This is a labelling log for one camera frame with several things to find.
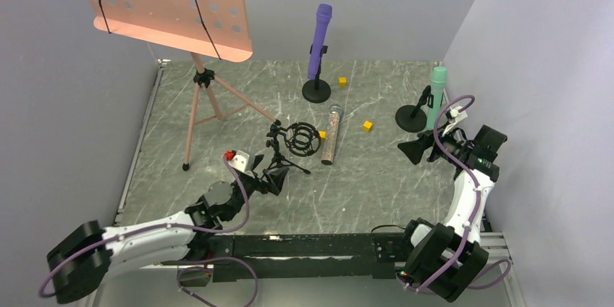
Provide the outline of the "black round-base clamp stand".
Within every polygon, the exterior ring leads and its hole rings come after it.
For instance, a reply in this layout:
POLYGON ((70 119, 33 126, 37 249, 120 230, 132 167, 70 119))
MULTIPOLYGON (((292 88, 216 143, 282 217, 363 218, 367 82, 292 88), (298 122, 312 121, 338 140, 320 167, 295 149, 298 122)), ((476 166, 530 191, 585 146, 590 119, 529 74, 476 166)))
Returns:
POLYGON ((320 51, 319 66, 316 71, 315 78, 308 80, 302 87, 302 95, 305 100, 310 103, 324 103, 331 96, 331 88, 329 84, 320 78, 321 75, 321 58, 327 53, 328 45, 323 45, 320 51))

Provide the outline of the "purple microphone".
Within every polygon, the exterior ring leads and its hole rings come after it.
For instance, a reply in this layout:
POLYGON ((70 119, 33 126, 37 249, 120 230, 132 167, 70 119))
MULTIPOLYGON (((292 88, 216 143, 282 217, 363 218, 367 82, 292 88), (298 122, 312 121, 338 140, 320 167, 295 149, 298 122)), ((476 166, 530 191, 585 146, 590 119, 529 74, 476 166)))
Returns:
POLYGON ((320 4, 316 11, 316 27, 314 38, 311 44, 310 59, 308 63, 308 79, 314 80, 318 73, 321 62, 322 49, 327 33, 327 28, 332 19, 332 6, 329 4, 320 4))

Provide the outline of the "mint green microphone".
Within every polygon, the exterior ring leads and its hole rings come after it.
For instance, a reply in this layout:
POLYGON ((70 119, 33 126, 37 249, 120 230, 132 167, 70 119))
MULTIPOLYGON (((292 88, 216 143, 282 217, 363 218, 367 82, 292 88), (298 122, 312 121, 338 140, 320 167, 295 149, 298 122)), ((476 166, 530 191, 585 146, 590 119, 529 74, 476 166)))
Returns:
POLYGON ((426 129, 433 130, 436 127, 436 118, 443 102, 443 93, 447 85, 447 68, 437 66, 433 69, 430 79, 430 94, 427 99, 426 129))

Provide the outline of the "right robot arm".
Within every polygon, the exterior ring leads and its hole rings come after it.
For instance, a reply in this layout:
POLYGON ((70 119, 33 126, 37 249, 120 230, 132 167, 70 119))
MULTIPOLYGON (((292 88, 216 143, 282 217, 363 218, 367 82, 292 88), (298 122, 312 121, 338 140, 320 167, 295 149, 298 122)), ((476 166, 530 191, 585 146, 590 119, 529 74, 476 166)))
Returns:
POLYGON ((507 135, 484 125, 472 140, 457 140, 438 130, 398 144, 412 164, 430 150, 429 162, 442 158, 455 167, 453 200, 445 220, 431 224, 418 218, 403 233, 400 247, 406 262, 398 277, 409 287, 452 303, 484 269, 489 254, 481 246, 481 219, 500 176, 497 152, 507 140, 507 135))

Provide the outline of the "glitter silver microphone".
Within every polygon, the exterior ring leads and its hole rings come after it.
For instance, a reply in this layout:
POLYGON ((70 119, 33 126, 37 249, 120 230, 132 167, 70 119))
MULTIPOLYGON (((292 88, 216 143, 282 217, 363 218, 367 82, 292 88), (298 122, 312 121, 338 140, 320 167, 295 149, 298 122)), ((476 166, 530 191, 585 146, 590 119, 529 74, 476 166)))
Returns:
POLYGON ((322 146, 321 163, 332 165, 335 158, 338 131, 342 121, 343 109, 339 104, 333 104, 329 108, 329 116, 326 130, 326 138, 322 146))

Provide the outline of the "black shock mount tripod stand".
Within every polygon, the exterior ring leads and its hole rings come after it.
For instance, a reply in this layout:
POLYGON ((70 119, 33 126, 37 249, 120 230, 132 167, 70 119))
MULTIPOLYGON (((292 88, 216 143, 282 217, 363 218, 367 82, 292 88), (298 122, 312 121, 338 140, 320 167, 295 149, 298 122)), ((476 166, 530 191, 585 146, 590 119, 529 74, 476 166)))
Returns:
POLYGON ((295 167, 305 174, 311 171, 300 167, 291 162, 281 152, 281 143, 293 155, 298 157, 313 156, 321 147, 320 132, 307 122, 295 122, 287 127, 283 127, 279 120, 275 120, 266 134, 268 140, 267 148, 273 148, 274 154, 265 172, 282 169, 285 167, 295 167))

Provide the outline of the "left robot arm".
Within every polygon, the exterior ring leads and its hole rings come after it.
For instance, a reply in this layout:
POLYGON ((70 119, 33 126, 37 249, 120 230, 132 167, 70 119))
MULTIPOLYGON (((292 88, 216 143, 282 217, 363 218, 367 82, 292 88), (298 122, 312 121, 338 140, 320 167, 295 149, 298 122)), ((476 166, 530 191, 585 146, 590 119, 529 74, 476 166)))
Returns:
POLYGON ((41 298, 73 303, 98 289, 106 278, 166 261, 198 261, 209 238, 244 227, 255 193, 279 195, 289 168, 270 164, 254 171, 263 155, 228 151, 222 160, 234 177, 224 203, 210 204, 205 195, 182 211, 129 226, 102 227, 82 223, 51 249, 46 260, 49 275, 39 287, 41 298))

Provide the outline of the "black round-base clip stand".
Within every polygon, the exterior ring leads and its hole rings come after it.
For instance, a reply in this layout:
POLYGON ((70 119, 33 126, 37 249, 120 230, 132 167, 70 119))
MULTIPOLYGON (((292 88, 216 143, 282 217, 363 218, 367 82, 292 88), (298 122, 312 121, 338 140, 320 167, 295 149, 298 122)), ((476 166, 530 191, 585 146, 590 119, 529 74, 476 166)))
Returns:
POLYGON ((419 133, 426 127, 427 114, 423 107, 431 94, 431 86, 423 89, 419 100, 414 105, 401 106, 395 113, 395 121, 402 130, 409 133, 419 133))

